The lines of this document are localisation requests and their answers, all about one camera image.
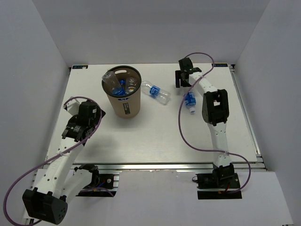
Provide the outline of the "clear bottle blue label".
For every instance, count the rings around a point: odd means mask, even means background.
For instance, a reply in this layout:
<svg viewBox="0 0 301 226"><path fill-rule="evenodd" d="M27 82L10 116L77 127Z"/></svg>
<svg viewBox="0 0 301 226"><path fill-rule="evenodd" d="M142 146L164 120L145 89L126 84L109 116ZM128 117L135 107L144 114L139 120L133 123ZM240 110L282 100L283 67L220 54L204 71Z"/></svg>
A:
<svg viewBox="0 0 301 226"><path fill-rule="evenodd" d="M185 107L189 110L190 114L194 114L196 111L196 98L194 92L190 91L188 94L184 95Z"/></svg>
<svg viewBox="0 0 301 226"><path fill-rule="evenodd" d="M168 91L153 85L149 81L142 81L141 89L144 94L156 99L162 105L167 105L170 101L171 94Z"/></svg>
<svg viewBox="0 0 301 226"><path fill-rule="evenodd" d="M110 93L115 96L123 96L125 95L125 90L121 86L118 78L116 77L116 74L112 71L106 72L102 76L103 82L107 85L108 89L110 90Z"/></svg>

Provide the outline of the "brown bin with black rim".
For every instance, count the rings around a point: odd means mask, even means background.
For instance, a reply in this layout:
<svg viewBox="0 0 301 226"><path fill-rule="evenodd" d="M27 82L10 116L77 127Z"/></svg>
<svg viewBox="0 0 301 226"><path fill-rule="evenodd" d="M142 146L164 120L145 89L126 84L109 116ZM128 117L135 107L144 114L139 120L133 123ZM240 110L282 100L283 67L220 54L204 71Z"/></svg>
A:
<svg viewBox="0 0 301 226"><path fill-rule="evenodd" d="M108 71L112 71L116 74L118 80L126 80L128 77L137 78L138 84L135 91L125 94L123 96L115 96L110 93L107 85L102 81L102 88L106 93L108 100L115 112L115 114L124 119L135 117L141 108L141 83L142 78L137 69L122 65L111 68Z"/></svg>

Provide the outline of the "blue cap Pepsi bottle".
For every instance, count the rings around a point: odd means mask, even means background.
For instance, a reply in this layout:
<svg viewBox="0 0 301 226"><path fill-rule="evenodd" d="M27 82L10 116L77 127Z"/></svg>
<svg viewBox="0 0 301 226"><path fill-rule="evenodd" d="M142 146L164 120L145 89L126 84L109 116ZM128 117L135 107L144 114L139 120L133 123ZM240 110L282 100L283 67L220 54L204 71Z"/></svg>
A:
<svg viewBox="0 0 301 226"><path fill-rule="evenodd" d="M126 91L125 91L125 85L126 85L126 81L125 80L119 80L119 83L120 83L120 85L121 85L121 87L122 87L122 90L123 90L123 95L125 95L126 94Z"/></svg>

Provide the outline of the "clear bottle green white label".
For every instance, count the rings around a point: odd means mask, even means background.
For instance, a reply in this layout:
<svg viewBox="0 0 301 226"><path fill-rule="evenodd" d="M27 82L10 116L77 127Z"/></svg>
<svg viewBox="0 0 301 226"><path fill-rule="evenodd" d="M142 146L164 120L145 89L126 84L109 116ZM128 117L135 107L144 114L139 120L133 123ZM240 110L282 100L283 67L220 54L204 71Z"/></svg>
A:
<svg viewBox="0 0 301 226"><path fill-rule="evenodd" d="M137 87L137 84L138 84L138 80L137 78L134 78L134 77L128 77L126 79L126 84L125 84L125 92L127 94L135 91L136 87Z"/></svg>

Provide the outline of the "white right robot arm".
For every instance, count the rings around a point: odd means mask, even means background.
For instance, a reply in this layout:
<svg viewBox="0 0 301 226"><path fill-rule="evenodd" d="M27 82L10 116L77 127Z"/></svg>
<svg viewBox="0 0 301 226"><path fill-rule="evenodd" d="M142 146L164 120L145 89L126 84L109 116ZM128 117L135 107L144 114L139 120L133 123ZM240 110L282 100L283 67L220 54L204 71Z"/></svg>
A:
<svg viewBox="0 0 301 226"><path fill-rule="evenodd" d="M204 78L202 70L194 67L190 58L180 59L179 67L175 72L176 87L193 87L203 98L202 118L209 127L213 146L210 151L214 153L213 171L208 181L217 188L228 190L235 175L226 137L226 123L230 114L228 93Z"/></svg>

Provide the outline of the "aluminium table frame rail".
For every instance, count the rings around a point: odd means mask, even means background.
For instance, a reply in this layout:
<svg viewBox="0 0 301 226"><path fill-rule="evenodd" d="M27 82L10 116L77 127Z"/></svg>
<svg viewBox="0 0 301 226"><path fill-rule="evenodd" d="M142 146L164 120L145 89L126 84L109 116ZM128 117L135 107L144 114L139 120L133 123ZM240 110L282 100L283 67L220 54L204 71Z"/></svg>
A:
<svg viewBox="0 0 301 226"><path fill-rule="evenodd" d="M85 96L97 101L106 111L99 130L90 139L75 163L97 163L105 169L179 169L212 167L212 141L201 115L202 98L197 95L197 110L191 115L179 109L182 90L174 85L178 64L135 64L143 80L148 80L171 93L167 105L142 94L141 109L132 119L118 117L101 86L101 76L110 65L89 65L71 69L66 96ZM216 67L207 79L229 95L230 117L227 140L237 170L265 171L258 145L251 130L234 79L232 66Z"/></svg>

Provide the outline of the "right blue table sticker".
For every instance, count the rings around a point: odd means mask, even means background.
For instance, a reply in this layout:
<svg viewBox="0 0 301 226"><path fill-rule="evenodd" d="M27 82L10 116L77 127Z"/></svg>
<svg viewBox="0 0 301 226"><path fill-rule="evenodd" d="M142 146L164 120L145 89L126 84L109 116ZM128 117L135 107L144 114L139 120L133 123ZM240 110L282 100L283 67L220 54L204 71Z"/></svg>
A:
<svg viewBox="0 0 301 226"><path fill-rule="evenodd" d="M213 67L228 67L227 63L215 63L212 64Z"/></svg>

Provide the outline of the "blue table sticker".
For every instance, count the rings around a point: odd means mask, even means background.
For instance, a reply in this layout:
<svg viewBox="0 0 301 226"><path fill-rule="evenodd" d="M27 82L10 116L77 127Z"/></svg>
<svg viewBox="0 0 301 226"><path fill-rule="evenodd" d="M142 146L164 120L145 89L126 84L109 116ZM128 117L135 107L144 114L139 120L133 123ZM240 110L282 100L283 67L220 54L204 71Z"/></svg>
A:
<svg viewBox="0 0 301 226"><path fill-rule="evenodd" d="M228 67L227 63L215 63L212 64L213 67Z"/></svg>
<svg viewBox="0 0 301 226"><path fill-rule="evenodd" d="M76 70L76 69L87 69L88 65L73 65L72 69Z"/></svg>

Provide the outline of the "left blue table sticker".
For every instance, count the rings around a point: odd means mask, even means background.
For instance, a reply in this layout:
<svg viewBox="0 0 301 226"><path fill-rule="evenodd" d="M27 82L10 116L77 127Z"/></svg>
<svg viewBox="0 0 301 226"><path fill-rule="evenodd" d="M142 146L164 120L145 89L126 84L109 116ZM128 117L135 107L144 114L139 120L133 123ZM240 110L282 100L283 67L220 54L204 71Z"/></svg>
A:
<svg viewBox="0 0 301 226"><path fill-rule="evenodd" d="M73 65L72 69L76 70L76 69L87 69L88 65Z"/></svg>

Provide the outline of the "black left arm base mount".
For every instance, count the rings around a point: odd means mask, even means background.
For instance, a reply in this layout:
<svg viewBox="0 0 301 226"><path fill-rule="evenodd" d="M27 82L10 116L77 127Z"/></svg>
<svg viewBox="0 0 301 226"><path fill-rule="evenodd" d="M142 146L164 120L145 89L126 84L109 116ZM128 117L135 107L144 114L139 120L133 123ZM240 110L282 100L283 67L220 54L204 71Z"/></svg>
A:
<svg viewBox="0 0 301 226"><path fill-rule="evenodd" d="M74 175L78 170L88 170L91 182L83 188L77 197L114 197L119 186L119 172L99 170L96 165L86 164L74 168Z"/></svg>

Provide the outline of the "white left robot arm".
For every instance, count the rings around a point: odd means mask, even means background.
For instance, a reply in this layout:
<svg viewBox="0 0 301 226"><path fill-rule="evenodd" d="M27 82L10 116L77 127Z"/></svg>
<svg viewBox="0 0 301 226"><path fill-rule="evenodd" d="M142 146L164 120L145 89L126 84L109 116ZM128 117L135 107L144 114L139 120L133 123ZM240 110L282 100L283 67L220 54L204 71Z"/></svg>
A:
<svg viewBox="0 0 301 226"><path fill-rule="evenodd" d="M98 167L84 164L75 169L71 178L69 170L87 140L99 126L105 112L92 100L65 103L64 109L72 115L62 132L57 158L50 162L44 176L32 190L25 190L22 200L32 218L58 225L64 219L68 203L83 189L98 186Z"/></svg>

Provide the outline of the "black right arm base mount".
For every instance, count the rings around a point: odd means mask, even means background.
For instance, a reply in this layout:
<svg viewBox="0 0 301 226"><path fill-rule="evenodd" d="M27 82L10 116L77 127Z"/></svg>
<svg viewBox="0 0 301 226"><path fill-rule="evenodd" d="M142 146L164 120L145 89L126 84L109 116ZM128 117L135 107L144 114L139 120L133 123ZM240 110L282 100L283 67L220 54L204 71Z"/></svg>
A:
<svg viewBox="0 0 301 226"><path fill-rule="evenodd" d="M214 180L211 173L196 174L192 182L197 184L197 195L199 200L235 200L242 199L241 191L232 193L240 188L237 173L232 178L226 179L220 185Z"/></svg>

